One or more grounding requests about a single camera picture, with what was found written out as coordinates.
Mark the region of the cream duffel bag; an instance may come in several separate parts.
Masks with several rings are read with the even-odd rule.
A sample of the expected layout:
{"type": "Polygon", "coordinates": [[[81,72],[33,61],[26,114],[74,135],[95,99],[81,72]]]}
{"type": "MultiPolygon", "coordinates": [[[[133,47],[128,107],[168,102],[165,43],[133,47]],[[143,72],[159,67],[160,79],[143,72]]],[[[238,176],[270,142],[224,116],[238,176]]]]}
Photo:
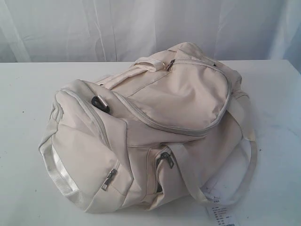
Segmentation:
{"type": "Polygon", "coordinates": [[[75,80],[56,92],[39,146],[48,174],[88,213],[152,210],[187,195],[234,204],[258,154],[241,82],[189,42],[96,83],[75,80]],[[251,148],[247,171],[231,197],[214,197],[206,183],[243,139],[251,148]]]}

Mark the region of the white paper tag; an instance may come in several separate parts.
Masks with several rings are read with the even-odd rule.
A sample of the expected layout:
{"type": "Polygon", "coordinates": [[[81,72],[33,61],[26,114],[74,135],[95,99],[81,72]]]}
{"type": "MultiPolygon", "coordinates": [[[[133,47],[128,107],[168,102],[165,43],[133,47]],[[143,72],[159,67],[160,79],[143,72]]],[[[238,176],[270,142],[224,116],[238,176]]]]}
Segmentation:
{"type": "Polygon", "coordinates": [[[207,207],[209,217],[214,220],[215,226],[239,226],[232,209],[220,204],[221,193],[213,187],[205,188],[205,195],[213,200],[213,204],[207,207]]]}

